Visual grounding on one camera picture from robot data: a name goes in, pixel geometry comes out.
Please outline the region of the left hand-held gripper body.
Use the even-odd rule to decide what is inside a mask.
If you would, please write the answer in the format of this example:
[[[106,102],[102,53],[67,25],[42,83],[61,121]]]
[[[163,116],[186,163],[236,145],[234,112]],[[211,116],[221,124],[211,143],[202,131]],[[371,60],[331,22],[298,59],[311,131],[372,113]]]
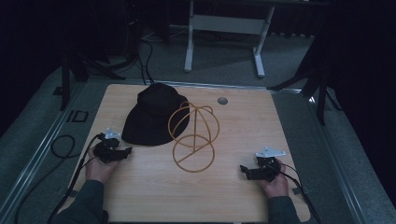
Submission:
[[[94,147],[93,155],[104,163],[125,159],[126,152],[124,150],[117,150],[120,144],[119,137],[119,133],[114,132],[110,128],[106,128],[103,133],[99,134],[101,142]]]

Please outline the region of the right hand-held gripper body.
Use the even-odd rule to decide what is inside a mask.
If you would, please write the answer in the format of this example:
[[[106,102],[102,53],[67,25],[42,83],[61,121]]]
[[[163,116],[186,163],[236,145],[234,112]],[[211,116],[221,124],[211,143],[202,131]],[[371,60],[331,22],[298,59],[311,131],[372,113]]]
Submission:
[[[262,151],[256,153],[258,168],[246,169],[248,180],[265,180],[272,182],[279,174],[281,165],[276,159],[285,156],[284,150],[265,147]]]

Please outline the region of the black bucket hat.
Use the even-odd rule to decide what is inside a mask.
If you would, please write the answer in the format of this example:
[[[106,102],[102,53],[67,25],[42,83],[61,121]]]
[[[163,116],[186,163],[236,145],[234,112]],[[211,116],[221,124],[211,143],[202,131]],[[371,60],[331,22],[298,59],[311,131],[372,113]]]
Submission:
[[[190,122],[188,99],[171,86],[155,83],[137,94],[121,139],[138,146],[159,146],[179,137]]]

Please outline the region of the person's right hand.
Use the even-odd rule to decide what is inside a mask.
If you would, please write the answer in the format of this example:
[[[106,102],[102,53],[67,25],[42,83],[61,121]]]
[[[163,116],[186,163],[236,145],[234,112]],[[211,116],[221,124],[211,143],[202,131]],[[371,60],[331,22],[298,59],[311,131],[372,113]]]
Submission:
[[[289,195],[288,180],[282,174],[278,175],[272,182],[259,180],[258,184],[268,199],[286,197]]]

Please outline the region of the black tripod stand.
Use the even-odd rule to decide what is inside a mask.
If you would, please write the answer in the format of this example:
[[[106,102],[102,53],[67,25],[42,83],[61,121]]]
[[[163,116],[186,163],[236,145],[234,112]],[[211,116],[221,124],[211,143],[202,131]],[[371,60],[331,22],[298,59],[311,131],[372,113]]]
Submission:
[[[288,86],[306,78],[301,90],[303,97],[312,97],[318,91],[316,116],[321,125],[325,124],[324,109],[328,95],[328,82],[332,68],[332,61],[339,50],[339,40],[327,40],[316,37],[303,57],[294,77],[268,87],[269,91],[281,91]]]
[[[110,69],[105,68],[98,62],[90,59],[82,52],[66,49],[62,52],[62,86],[58,88],[58,92],[62,96],[62,103],[60,107],[61,111],[66,109],[67,105],[71,100],[70,74],[73,74],[77,81],[86,82],[89,78],[89,74],[87,71],[88,66],[93,67],[105,77],[110,77],[117,80],[124,80],[124,77],[114,74]]]

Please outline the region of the gold wire hat stand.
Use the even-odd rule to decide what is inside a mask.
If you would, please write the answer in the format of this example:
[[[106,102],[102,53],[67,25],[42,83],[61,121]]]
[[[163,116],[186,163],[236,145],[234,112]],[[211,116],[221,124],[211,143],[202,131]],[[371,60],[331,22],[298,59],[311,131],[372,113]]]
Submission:
[[[183,121],[188,121],[191,127],[187,133],[176,136]],[[214,142],[219,137],[220,125],[211,106],[184,102],[171,115],[167,129],[174,141],[172,158],[180,170],[201,173],[214,163]]]

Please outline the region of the person's left hand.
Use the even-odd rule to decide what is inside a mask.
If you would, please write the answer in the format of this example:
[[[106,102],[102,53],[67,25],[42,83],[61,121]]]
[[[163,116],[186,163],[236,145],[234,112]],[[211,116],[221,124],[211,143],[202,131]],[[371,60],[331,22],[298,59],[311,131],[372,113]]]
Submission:
[[[105,184],[120,163],[118,161],[103,163],[94,156],[93,148],[89,149],[88,155],[89,161],[85,170],[86,179],[99,181]]]

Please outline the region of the black rectangular floor bracket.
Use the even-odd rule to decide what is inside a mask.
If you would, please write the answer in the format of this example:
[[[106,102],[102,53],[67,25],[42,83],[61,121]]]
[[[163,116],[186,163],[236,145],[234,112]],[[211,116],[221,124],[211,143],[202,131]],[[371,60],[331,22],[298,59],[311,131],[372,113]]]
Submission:
[[[89,117],[88,111],[72,110],[68,117],[67,122],[86,122]]]

